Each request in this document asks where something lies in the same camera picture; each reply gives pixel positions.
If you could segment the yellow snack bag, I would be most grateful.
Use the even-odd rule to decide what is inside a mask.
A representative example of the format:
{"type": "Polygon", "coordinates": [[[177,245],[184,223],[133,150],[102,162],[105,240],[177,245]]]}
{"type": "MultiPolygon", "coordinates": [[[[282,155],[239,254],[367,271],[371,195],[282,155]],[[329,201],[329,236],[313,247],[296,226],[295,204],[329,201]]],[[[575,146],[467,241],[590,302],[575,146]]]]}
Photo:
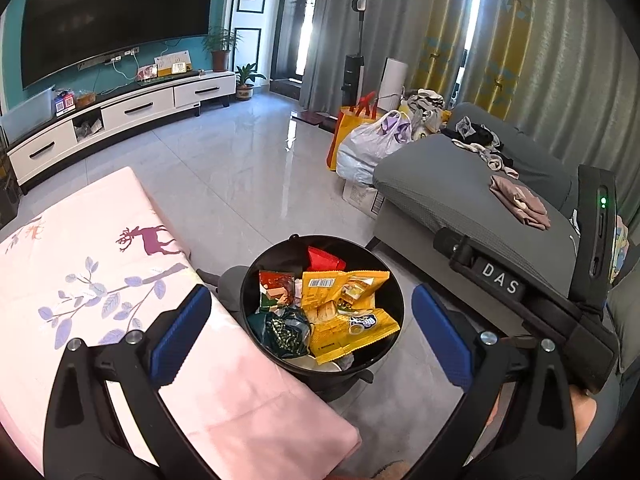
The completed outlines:
{"type": "Polygon", "coordinates": [[[396,334],[398,322],[376,305],[390,279],[378,270],[307,271],[300,307],[311,325],[309,351],[322,365],[396,334]]]}

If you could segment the dark green wrapper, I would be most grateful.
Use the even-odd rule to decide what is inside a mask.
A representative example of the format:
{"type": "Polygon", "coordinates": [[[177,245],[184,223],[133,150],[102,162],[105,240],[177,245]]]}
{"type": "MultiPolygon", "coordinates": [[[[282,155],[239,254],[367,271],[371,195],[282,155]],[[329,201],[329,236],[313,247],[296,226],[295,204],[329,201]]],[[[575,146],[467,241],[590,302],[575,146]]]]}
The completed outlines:
{"type": "Polygon", "coordinates": [[[294,359],[309,353],[311,326],[302,309],[258,312],[247,322],[258,342],[277,358],[294,359]]]}

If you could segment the green snack wrapper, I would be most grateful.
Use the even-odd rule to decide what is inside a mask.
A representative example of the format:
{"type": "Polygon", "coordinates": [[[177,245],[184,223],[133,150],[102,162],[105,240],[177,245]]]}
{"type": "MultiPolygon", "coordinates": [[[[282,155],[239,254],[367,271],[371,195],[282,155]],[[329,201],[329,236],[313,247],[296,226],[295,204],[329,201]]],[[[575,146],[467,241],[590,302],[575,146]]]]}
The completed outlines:
{"type": "Polygon", "coordinates": [[[295,302],[295,278],[292,273],[260,270],[258,286],[260,312],[291,307],[295,302]]]}

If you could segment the red wrapper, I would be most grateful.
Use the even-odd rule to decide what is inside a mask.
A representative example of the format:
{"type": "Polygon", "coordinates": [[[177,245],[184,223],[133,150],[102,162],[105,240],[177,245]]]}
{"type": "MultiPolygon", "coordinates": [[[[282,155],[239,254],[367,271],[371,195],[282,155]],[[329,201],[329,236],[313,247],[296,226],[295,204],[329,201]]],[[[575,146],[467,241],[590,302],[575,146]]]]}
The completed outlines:
{"type": "Polygon", "coordinates": [[[346,262],[343,259],[325,250],[309,246],[307,255],[308,266],[306,270],[309,272],[344,271],[346,269],[346,262]]]}

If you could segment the black trash bin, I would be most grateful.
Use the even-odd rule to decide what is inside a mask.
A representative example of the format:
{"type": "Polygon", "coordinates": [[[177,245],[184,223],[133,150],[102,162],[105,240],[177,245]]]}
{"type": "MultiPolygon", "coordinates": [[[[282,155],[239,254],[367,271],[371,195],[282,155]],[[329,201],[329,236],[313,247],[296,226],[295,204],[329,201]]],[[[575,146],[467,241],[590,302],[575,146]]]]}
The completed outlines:
{"type": "Polygon", "coordinates": [[[316,372],[305,370],[303,367],[288,364],[284,359],[262,344],[258,333],[248,322],[258,308],[258,272],[281,271],[288,272],[299,278],[310,265],[309,248],[322,249],[330,255],[342,259],[346,269],[386,271],[388,265],[378,258],[368,248],[358,245],[351,240],[331,235],[297,235],[275,244],[265,250],[248,267],[240,288],[240,299],[236,302],[238,313],[235,319],[250,336],[259,350],[273,362],[278,364],[304,385],[311,388],[323,401],[332,402],[344,396],[357,382],[373,382],[373,367],[390,353],[399,339],[400,333],[394,333],[367,347],[352,352],[354,362],[347,370],[339,372],[316,372]]]}

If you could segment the grey sofa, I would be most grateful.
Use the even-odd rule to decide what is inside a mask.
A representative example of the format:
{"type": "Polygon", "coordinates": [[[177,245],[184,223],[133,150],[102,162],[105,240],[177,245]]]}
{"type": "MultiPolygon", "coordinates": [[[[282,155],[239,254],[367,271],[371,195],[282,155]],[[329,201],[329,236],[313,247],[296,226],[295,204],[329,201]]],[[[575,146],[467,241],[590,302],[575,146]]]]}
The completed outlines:
{"type": "MultiPolygon", "coordinates": [[[[451,133],[414,141],[374,170],[383,203],[373,241],[426,273],[486,326],[508,336],[532,334],[517,314],[450,268],[434,248],[435,234],[447,228],[478,240],[567,297],[580,241],[578,169],[567,170],[526,134],[475,105],[461,104],[452,116],[497,133],[515,176],[491,170],[479,154],[457,146],[451,133]]],[[[610,289],[612,283],[610,272],[610,289]]],[[[613,373],[622,367],[623,352],[608,296],[602,324],[620,350],[613,373]]]]}

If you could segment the pink patterned tablecloth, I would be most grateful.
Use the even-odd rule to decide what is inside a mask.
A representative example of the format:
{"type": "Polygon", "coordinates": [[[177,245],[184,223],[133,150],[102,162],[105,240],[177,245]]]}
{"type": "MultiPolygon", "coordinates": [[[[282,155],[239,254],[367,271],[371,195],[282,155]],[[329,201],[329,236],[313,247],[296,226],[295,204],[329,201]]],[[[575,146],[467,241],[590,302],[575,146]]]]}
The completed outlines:
{"type": "MultiPolygon", "coordinates": [[[[65,345],[146,330],[198,284],[186,248],[130,168],[60,200],[1,241],[1,422],[32,466],[65,345]]],[[[356,427],[268,359],[219,302],[160,390],[224,479],[322,479],[356,427]]]]}

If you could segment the white plastic bag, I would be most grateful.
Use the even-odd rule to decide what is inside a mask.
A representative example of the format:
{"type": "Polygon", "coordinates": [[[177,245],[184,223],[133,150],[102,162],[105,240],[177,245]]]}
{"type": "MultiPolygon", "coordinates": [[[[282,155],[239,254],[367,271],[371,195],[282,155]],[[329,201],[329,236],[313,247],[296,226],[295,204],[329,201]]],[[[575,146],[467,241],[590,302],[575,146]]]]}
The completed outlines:
{"type": "Polygon", "coordinates": [[[410,118],[400,110],[391,110],[346,136],[337,149],[336,173],[346,181],[372,185],[380,161],[411,142],[410,118]]]}

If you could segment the grey window curtain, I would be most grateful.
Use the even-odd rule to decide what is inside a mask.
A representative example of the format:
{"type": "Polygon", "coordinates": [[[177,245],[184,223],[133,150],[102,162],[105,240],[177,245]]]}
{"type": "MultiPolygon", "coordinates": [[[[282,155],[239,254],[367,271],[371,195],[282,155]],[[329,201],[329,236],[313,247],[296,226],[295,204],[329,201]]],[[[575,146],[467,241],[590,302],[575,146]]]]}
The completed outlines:
{"type": "Polygon", "coordinates": [[[345,58],[363,87],[388,58],[430,88],[523,130],[567,168],[616,175],[618,211],[639,222],[639,44],[615,0],[316,0],[300,102],[335,114],[345,58]]]}

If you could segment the orange shopping bag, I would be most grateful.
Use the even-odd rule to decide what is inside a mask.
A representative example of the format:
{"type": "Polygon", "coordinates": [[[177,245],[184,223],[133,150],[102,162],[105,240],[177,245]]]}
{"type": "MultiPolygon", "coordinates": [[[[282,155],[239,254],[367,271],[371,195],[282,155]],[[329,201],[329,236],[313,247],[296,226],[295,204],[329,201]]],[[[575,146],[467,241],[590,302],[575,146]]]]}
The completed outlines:
{"type": "Polygon", "coordinates": [[[326,155],[326,166],[336,170],[337,150],[355,128],[372,124],[378,119],[378,99],[375,92],[363,96],[355,105],[342,106],[337,116],[332,144],[326,155]]]}

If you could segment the white TV cabinet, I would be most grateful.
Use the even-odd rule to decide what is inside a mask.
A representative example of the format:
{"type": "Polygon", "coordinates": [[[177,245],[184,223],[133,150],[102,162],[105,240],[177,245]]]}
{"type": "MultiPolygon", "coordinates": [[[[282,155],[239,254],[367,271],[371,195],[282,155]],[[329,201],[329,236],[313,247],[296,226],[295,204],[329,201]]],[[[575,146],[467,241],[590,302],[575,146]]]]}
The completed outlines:
{"type": "Polygon", "coordinates": [[[131,90],[119,90],[55,119],[9,150],[17,184],[25,186],[66,158],[90,146],[148,122],[193,110],[205,101],[221,99],[228,105],[236,89],[232,72],[204,72],[149,81],[131,90]]]}

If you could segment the clear plastic storage bin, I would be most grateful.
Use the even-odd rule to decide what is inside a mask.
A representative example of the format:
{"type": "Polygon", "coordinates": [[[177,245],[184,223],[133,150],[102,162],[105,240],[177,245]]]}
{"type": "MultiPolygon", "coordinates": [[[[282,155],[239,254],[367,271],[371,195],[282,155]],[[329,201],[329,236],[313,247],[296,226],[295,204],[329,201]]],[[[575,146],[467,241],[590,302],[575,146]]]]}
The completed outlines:
{"type": "Polygon", "coordinates": [[[1,118],[6,143],[20,143],[32,130],[48,122],[54,115],[53,99],[54,87],[48,87],[6,112],[1,118]]]}

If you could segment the upright vacuum cleaner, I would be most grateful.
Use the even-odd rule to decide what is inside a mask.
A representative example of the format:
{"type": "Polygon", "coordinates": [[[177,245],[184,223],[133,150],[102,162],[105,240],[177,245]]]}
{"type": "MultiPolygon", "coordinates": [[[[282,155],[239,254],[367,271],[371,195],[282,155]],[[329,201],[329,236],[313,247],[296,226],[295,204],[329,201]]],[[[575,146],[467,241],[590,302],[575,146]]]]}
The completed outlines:
{"type": "Polygon", "coordinates": [[[352,0],[352,10],[358,14],[358,50],[356,54],[348,54],[345,58],[342,105],[355,105],[361,98],[362,78],[364,73],[364,57],[362,53],[363,25],[368,0],[352,0]]]}

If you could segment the small potted plant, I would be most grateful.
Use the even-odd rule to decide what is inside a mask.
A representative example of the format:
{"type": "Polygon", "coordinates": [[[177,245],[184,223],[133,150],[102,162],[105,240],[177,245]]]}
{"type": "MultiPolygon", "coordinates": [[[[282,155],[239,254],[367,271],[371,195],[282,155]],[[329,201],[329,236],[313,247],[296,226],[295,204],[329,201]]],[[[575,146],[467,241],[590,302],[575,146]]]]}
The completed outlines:
{"type": "Polygon", "coordinates": [[[250,100],[253,97],[255,82],[258,80],[266,80],[266,76],[258,72],[256,63],[236,66],[235,77],[235,95],[240,101],[250,100]]]}

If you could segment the tall potted plant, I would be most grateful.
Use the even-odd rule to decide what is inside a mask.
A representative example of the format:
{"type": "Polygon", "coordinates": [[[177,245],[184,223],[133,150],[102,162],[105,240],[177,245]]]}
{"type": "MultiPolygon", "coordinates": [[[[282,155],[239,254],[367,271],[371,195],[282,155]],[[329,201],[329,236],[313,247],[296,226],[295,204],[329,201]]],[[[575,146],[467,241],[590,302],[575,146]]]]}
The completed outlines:
{"type": "Polygon", "coordinates": [[[241,41],[235,29],[215,26],[203,37],[203,49],[212,56],[212,70],[215,73],[226,72],[229,68],[231,53],[241,41]]]}

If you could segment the large black television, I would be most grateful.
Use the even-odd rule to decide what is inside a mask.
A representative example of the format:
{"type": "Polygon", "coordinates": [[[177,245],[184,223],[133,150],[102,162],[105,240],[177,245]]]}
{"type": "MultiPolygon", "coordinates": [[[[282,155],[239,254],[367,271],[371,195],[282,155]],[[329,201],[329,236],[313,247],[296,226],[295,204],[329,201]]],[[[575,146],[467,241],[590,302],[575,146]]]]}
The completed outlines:
{"type": "Polygon", "coordinates": [[[208,31],[210,0],[25,0],[22,85],[112,51],[208,31]]]}

